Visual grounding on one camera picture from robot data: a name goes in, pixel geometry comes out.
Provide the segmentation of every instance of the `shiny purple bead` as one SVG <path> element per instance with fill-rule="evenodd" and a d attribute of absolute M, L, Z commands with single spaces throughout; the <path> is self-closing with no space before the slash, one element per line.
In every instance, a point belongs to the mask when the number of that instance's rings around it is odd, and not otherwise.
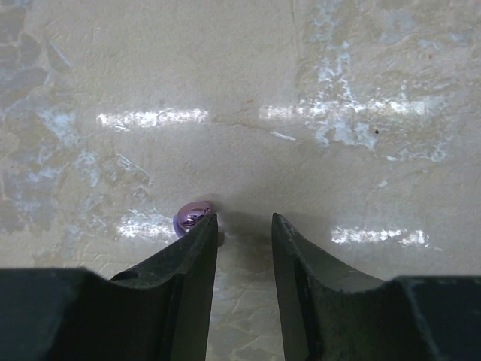
<path fill-rule="evenodd" d="M 192 202 L 184 205 L 174 217 L 174 229 L 177 236 L 183 237 L 202 218 L 212 213 L 212 205 L 206 201 Z"/>

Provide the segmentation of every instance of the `beige marble surface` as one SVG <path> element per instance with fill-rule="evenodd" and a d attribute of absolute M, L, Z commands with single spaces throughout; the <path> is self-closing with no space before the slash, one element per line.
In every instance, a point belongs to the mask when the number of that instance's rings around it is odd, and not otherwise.
<path fill-rule="evenodd" d="M 271 214 L 371 275 L 479 273 L 481 3 L 0 1 L 0 266 L 227 232 L 208 359 L 283 359 Z"/>

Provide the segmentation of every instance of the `tile floor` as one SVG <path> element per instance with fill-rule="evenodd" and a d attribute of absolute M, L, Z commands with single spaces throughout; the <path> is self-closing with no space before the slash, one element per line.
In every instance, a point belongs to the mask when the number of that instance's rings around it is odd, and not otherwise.
<path fill-rule="evenodd" d="M 0 0 L 0 266 L 105 277 L 216 203 L 209 360 L 283 359 L 271 214 L 361 271 L 479 273 L 462 0 Z"/>

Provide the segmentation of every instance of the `purple bead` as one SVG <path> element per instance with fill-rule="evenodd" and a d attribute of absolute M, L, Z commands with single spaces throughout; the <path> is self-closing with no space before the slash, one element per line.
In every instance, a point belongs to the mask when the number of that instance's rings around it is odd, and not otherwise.
<path fill-rule="evenodd" d="M 183 237 L 187 231 L 210 213 L 212 213 L 212 205 L 209 202 L 192 202 L 184 205 L 174 217 L 175 232 L 179 237 Z"/>

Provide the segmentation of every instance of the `bead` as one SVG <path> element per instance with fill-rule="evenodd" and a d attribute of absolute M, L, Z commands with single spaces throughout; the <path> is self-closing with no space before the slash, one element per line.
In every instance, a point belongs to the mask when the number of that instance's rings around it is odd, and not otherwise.
<path fill-rule="evenodd" d="M 174 217 L 174 229 L 179 237 L 183 237 L 187 231 L 192 229 L 202 218 L 212 212 L 212 205 L 209 202 L 192 202 L 184 205 Z"/>

